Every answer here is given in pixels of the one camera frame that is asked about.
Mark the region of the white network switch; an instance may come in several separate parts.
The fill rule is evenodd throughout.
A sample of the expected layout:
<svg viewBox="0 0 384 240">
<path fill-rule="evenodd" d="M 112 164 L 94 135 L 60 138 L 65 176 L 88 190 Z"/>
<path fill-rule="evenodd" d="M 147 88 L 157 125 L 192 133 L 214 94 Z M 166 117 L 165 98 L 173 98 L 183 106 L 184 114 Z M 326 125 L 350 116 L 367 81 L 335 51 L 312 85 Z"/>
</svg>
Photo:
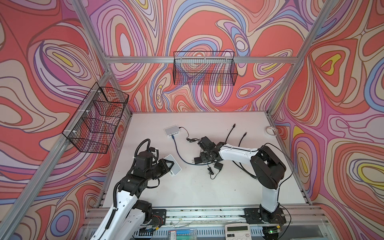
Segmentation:
<svg viewBox="0 0 384 240">
<path fill-rule="evenodd" d="M 173 166 L 172 170 L 173 170 L 173 174 L 170 174 L 172 176 L 176 176 L 178 175 L 181 171 L 182 171 L 182 168 L 181 166 L 179 165 L 179 163 L 176 161 L 176 159 L 173 157 L 173 155 L 168 155 L 164 158 L 164 160 L 170 160 L 170 161 L 173 161 L 175 163 L 175 165 Z"/>
<path fill-rule="evenodd" d="M 172 137 L 180 133 L 180 128 L 178 125 L 174 125 L 174 126 L 165 128 L 164 131 L 168 137 Z"/>
</svg>

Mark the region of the small black adapter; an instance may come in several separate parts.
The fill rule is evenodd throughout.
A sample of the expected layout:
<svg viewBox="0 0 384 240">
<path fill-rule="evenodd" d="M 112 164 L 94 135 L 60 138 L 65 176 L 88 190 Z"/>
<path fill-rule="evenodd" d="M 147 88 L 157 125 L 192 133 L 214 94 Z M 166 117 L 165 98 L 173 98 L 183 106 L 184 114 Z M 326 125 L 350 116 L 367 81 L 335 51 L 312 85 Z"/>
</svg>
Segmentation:
<svg viewBox="0 0 384 240">
<path fill-rule="evenodd" d="M 208 164 L 208 171 L 209 171 L 209 176 L 211 180 L 214 180 L 217 175 L 222 171 L 223 169 L 223 164 L 219 162 L 211 162 Z"/>
</svg>

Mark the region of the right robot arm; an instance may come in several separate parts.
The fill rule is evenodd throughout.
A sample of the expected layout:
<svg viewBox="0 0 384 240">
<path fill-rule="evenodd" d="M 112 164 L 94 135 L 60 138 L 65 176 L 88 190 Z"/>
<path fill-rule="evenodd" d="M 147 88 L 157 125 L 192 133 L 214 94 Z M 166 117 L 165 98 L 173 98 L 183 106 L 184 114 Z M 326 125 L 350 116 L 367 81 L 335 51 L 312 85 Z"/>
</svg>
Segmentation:
<svg viewBox="0 0 384 240">
<path fill-rule="evenodd" d="M 215 144 L 207 137 L 203 137 L 198 145 L 202 152 L 195 158 L 196 164 L 234 161 L 252 166 L 256 179 L 263 186 L 261 210 L 268 214 L 277 211 L 279 185 L 287 167 L 269 147 L 263 145 L 258 149 L 248 149 L 224 142 Z"/>
</svg>

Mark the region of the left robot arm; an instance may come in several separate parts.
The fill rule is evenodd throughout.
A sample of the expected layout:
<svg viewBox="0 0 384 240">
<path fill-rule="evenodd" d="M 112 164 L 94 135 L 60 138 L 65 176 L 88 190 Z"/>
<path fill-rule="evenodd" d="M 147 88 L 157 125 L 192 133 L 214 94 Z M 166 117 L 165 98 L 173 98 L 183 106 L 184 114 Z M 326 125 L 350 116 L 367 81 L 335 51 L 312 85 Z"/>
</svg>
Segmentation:
<svg viewBox="0 0 384 240">
<path fill-rule="evenodd" d="M 159 150 L 151 147 L 151 140 L 144 139 L 134 152 L 134 160 L 127 174 L 113 188 L 113 204 L 91 240 L 129 240 L 136 231 L 153 233 L 164 223 L 164 217 L 153 214 L 153 205 L 140 200 L 152 180 L 171 171 L 174 162 L 160 159 Z"/>
</svg>

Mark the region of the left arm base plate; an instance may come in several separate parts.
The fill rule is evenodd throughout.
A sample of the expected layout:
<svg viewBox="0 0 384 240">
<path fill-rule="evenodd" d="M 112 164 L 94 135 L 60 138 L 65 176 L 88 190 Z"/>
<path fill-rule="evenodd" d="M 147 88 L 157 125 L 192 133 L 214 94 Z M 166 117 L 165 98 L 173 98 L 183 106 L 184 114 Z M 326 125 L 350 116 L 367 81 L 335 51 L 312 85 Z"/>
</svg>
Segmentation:
<svg viewBox="0 0 384 240">
<path fill-rule="evenodd" d="M 152 218 L 149 225 L 153 228 L 160 228 L 166 223 L 167 210 L 166 209 L 153 209 Z"/>
</svg>

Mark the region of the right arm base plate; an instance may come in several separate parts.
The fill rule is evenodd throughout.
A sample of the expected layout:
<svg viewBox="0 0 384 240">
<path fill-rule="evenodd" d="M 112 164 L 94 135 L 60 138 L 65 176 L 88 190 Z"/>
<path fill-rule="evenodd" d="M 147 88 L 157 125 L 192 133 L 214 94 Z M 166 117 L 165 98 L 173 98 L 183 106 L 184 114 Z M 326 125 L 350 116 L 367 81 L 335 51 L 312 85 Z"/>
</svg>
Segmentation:
<svg viewBox="0 0 384 240">
<path fill-rule="evenodd" d="M 248 224 L 266 224 L 266 225 L 284 225 L 287 223 L 283 210 L 279 207 L 270 213 L 263 208 L 246 208 L 242 218 L 246 219 Z"/>
</svg>

